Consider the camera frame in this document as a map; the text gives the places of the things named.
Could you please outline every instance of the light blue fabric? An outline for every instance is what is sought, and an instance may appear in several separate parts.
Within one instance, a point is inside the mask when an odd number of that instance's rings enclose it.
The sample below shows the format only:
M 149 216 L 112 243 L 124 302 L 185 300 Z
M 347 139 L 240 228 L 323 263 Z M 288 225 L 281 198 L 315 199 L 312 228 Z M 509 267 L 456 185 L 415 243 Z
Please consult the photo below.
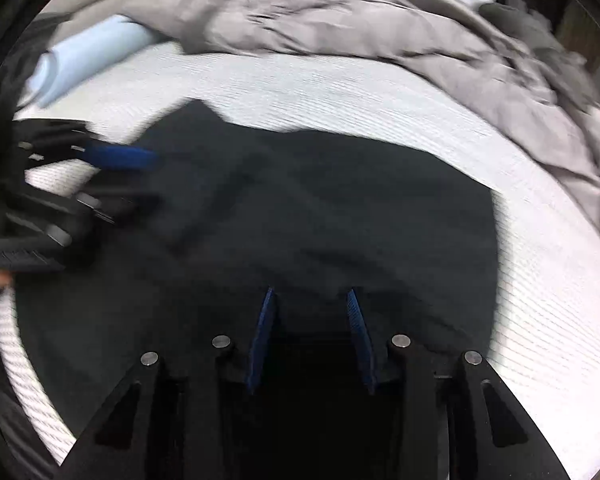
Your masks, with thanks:
M 43 91 L 35 104 L 47 107 L 81 82 L 160 39 L 160 34 L 126 16 L 111 16 L 43 54 L 27 86 L 32 93 Z

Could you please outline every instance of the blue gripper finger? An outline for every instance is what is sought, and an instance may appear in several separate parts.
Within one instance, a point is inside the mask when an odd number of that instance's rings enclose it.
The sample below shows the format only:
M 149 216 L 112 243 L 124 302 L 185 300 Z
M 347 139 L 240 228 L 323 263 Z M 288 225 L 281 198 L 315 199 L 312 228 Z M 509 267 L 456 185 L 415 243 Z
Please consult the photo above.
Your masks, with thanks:
M 101 144 L 89 146 L 78 158 L 101 170 L 144 170 L 157 156 L 150 150 L 133 146 Z

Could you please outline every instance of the white textured surface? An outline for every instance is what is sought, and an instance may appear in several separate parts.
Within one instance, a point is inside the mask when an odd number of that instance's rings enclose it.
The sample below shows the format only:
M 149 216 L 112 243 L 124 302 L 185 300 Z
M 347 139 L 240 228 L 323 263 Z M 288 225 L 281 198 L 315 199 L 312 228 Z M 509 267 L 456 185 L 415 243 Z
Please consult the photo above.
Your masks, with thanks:
M 168 43 L 21 116 L 87 119 L 109 139 L 129 141 L 188 98 L 249 126 L 318 128 L 413 146 L 494 189 L 501 279 L 490 361 L 571 479 L 593 476 L 600 467 L 600 237 L 548 174 L 427 82 L 370 60 L 186 57 Z M 68 192 L 87 174 L 81 165 L 60 165 L 30 180 Z M 33 371 L 23 372 L 28 360 L 12 308 L 9 297 L 0 302 L 0 349 L 27 413 L 61 460 L 71 439 Z

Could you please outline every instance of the black t-shirt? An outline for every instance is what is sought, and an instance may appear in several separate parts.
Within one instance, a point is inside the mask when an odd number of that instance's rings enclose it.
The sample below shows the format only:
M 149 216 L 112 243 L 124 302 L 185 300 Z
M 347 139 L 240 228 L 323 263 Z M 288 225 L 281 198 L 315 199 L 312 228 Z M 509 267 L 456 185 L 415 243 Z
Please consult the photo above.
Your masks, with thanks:
M 491 191 L 435 156 L 313 130 L 224 122 L 189 102 L 136 145 L 162 203 L 104 236 L 96 262 L 19 276 L 20 335 L 78 435 L 145 351 L 186 373 L 201 286 L 272 286 L 295 334 L 347 331 L 342 291 L 390 302 L 390 329 L 432 351 L 488 350 L 496 298 Z M 101 172 L 93 182 L 106 182 Z

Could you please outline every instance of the gray comforter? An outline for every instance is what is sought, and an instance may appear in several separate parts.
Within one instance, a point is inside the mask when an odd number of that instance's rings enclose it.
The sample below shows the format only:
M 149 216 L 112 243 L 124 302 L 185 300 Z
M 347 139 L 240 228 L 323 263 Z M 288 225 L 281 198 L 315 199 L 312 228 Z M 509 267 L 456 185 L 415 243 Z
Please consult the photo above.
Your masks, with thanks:
M 357 56 L 420 74 L 525 150 L 600 231 L 600 108 L 564 76 L 580 69 L 559 48 L 558 67 L 540 61 L 459 0 L 130 0 L 123 13 L 186 54 Z

